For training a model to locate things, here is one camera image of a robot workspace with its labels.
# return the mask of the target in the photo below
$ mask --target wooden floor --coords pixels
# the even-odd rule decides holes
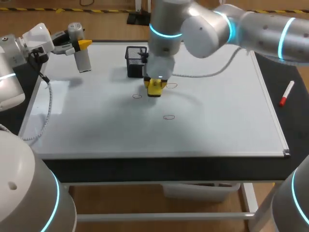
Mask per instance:
[[[79,8],[78,0],[12,0],[0,7]],[[216,7],[217,0],[200,0],[207,7]],[[229,0],[243,9],[306,9],[307,0]],[[96,0],[87,9],[134,9],[134,0]],[[308,18],[308,14],[290,16]],[[147,40],[149,28],[126,24],[127,14],[89,14],[63,12],[1,12],[0,35],[13,33],[21,36],[39,22],[47,25],[51,33],[67,28],[71,22],[81,22],[89,39]],[[299,68],[309,89],[309,69]],[[254,184],[261,203],[272,184]],[[219,204],[167,199],[160,185],[74,187],[72,195],[79,214],[94,213],[154,213],[154,212],[240,212],[243,210],[239,193],[231,194]],[[78,223],[77,232],[246,232],[244,221],[184,221],[184,222],[110,222]],[[273,232],[269,224],[264,232]]]

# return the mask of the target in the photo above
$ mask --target caution tape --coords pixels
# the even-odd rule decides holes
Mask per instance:
[[[0,8],[0,11],[55,11],[61,13],[63,11],[70,12],[87,12],[87,13],[130,13],[134,10],[88,10],[76,8]],[[296,13],[296,14],[309,14],[309,10],[248,10],[256,13]]]
[[[75,9],[75,8],[0,8],[0,11],[55,11],[61,13],[63,11],[70,12],[87,12],[87,13],[130,13],[133,10],[88,10],[88,9]]]
[[[251,10],[256,13],[296,13],[296,14],[309,14],[309,10]]]

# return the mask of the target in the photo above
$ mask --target pen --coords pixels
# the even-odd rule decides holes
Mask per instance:
[[[288,97],[288,95],[289,95],[293,85],[294,85],[294,81],[290,81],[288,87],[286,88],[286,90],[285,90],[285,92],[283,94],[283,97],[281,98],[279,106],[283,107],[285,105],[286,99],[287,99],[287,97]]]

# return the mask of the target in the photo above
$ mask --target black cable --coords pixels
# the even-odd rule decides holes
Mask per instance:
[[[38,68],[37,69],[31,63],[31,60],[30,60],[30,58],[32,57],[31,54],[34,55],[35,62],[38,64]],[[36,71],[38,73],[38,75],[42,78],[43,81],[45,81],[46,83],[50,82],[49,78],[47,76],[45,76],[43,73],[41,73],[41,71],[40,71],[40,66],[42,64],[40,63],[40,57],[39,57],[39,54],[37,52],[33,51],[33,52],[29,53],[29,55],[28,55],[28,64],[34,69],[34,71]]]
[[[95,3],[95,0],[92,0],[92,3],[90,3],[90,4],[83,5],[82,4],[82,0],[79,0],[79,5],[80,6],[91,6],[93,3]]]

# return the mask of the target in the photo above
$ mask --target cable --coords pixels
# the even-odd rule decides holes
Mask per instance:
[[[41,129],[40,133],[38,133],[35,136],[32,137],[19,137],[20,139],[24,140],[24,141],[30,141],[30,140],[34,140],[37,138],[40,138],[42,136],[42,134],[44,133],[44,131],[46,130],[46,127],[48,125],[49,119],[50,119],[50,115],[51,115],[51,111],[52,111],[52,104],[53,104],[53,91],[52,91],[52,86],[50,83],[47,83],[48,89],[49,89],[49,106],[48,106],[48,113],[47,113],[47,117],[44,123],[43,128]],[[0,124],[0,130],[1,131],[6,131],[9,133],[12,133],[9,129],[7,129],[4,125]]]
[[[212,74],[206,74],[206,75],[198,75],[198,76],[193,76],[193,75],[184,75],[184,74],[175,74],[173,73],[173,76],[179,76],[179,77],[190,77],[190,78],[203,78],[203,77],[211,77],[211,76],[216,76],[220,73],[222,73],[227,67],[231,64],[233,59],[235,58],[236,54],[241,50],[241,47],[238,47],[234,53],[232,54],[231,58],[228,60],[228,62],[221,68],[219,71],[212,73]]]
[[[95,0],[92,0],[92,3],[90,3],[90,4],[84,5],[84,4],[82,4],[82,0],[79,0],[79,5],[80,6],[91,6],[93,3],[95,3]]]
[[[4,125],[0,124],[0,131],[5,131],[5,132],[9,132],[12,133],[9,129],[7,129]]]

